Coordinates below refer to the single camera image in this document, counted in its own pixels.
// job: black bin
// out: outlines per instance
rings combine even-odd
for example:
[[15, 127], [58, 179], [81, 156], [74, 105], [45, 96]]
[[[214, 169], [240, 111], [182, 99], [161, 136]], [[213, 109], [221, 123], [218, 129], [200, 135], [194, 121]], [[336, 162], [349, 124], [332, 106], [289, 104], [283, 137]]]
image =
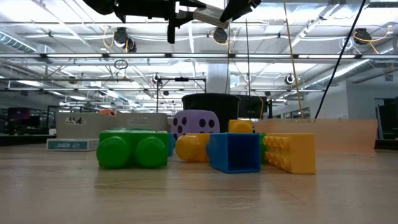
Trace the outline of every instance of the black bin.
[[220, 132], [228, 131], [231, 119], [238, 118], [239, 97], [222, 93], [197, 93], [182, 98], [185, 110], [208, 110], [214, 112], [220, 121]]

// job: yellow lego block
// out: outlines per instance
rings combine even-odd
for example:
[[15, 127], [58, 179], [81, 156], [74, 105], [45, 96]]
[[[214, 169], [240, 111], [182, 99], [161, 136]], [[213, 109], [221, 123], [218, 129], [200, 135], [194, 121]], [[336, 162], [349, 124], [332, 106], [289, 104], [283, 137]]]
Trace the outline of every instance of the yellow lego block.
[[206, 145], [210, 134], [187, 134], [180, 136], [175, 144], [175, 152], [181, 160], [189, 162], [208, 162]]
[[265, 158], [269, 164], [292, 174], [315, 174], [313, 134], [267, 134]]
[[253, 122], [242, 120], [230, 120], [228, 132], [231, 133], [253, 133]]

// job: blue lego block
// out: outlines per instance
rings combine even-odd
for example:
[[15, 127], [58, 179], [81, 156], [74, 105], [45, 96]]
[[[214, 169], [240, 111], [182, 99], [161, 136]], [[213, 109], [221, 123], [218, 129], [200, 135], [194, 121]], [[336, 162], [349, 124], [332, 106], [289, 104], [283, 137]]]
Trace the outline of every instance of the blue lego block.
[[210, 166], [227, 174], [260, 172], [259, 134], [211, 134], [206, 152]]
[[168, 154], [168, 156], [173, 155], [174, 148], [175, 148], [175, 138], [174, 138], [173, 134], [169, 133], [169, 154]]

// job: wooden table surface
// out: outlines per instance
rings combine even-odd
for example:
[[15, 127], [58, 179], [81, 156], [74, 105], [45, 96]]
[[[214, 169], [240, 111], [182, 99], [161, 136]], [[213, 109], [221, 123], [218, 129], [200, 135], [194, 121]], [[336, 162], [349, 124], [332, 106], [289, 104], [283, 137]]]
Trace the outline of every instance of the wooden table surface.
[[398, 152], [321, 152], [317, 175], [99, 169], [95, 152], [0, 147], [0, 223], [398, 223]]

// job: purple dice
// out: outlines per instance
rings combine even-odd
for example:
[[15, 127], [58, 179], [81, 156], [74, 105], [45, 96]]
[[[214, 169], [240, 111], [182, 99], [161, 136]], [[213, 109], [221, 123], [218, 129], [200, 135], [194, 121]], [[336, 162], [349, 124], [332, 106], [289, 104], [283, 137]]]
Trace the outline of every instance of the purple dice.
[[212, 111], [184, 110], [174, 115], [171, 132], [175, 140], [187, 133], [220, 133], [220, 123]]

